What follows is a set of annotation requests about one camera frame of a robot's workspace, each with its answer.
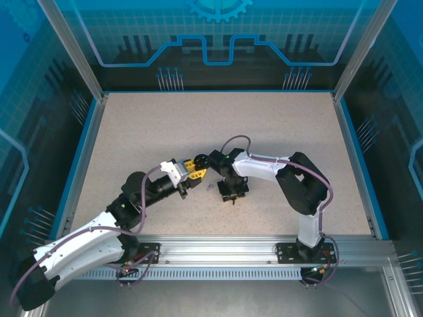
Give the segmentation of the metal shelf panel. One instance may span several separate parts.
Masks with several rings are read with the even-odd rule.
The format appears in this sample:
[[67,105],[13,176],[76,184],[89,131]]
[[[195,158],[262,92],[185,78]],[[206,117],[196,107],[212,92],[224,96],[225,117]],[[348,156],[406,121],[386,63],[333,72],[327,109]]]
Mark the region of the metal shelf panel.
[[322,287],[297,281],[74,281],[43,317],[395,317],[378,273],[344,272]]

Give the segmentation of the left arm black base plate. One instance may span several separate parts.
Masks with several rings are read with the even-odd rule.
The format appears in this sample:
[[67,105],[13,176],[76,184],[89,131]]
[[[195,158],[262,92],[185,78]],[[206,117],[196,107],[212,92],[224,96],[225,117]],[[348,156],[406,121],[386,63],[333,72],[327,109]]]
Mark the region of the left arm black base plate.
[[159,256],[161,253],[161,244],[156,242],[142,242],[131,259],[133,263],[148,264],[157,264],[159,262]]

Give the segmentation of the aluminium frame post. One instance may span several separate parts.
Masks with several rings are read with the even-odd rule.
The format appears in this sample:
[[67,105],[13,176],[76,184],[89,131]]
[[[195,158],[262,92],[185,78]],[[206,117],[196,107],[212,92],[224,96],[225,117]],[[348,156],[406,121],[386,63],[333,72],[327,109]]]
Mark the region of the aluminium frame post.
[[354,53],[347,63],[338,83],[333,90],[332,99],[334,103],[340,103],[346,90],[350,86],[365,57],[373,47],[379,33],[384,27],[392,10],[398,0],[380,0],[379,6],[376,8],[368,26],[366,27]]
[[73,35],[65,17],[54,0],[36,0],[54,29],[60,42],[76,66],[80,76],[97,102],[104,102],[104,91],[89,65],[77,39]]

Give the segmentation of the aluminium table side rail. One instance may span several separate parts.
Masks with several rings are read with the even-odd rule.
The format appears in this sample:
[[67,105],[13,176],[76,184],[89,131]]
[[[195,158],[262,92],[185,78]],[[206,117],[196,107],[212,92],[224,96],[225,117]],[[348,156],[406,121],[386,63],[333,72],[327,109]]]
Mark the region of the aluminium table side rail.
[[342,158],[346,162],[341,164],[342,173],[335,181],[334,206],[330,208],[335,216],[333,222],[339,222],[341,228],[331,225],[330,230],[340,234],[368,234],[382,240],[386,235],[385,225],[351,116],[345,101],[334,100],[333,105],[344,142]]
[[105,93],[101,101],[93,100],[90,106],[50,231],[50,240],[57,240],[70,231],[108,95]]

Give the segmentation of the aluminium mounting rail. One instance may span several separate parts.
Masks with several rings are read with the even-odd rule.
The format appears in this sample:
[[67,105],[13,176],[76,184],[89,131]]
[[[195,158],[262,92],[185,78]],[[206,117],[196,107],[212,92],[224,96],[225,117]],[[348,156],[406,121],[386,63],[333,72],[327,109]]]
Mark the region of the aluminium mounting rail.
[[[390,240],[370,235],[334,235],[341,267],[390,267],[399,261]],[[158,267],[276,267],[276,244],[294,242],[294,235],[152,235],[140,242],[161,245]]]

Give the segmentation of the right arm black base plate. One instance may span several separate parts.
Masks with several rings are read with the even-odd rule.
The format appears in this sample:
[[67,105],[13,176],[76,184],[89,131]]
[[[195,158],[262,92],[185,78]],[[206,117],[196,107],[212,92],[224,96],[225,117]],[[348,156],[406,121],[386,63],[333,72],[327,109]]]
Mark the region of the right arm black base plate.
[[334,245],[330,242],[309,248],[300,243],[277,243],[275,253],[279,264],[335,264]]

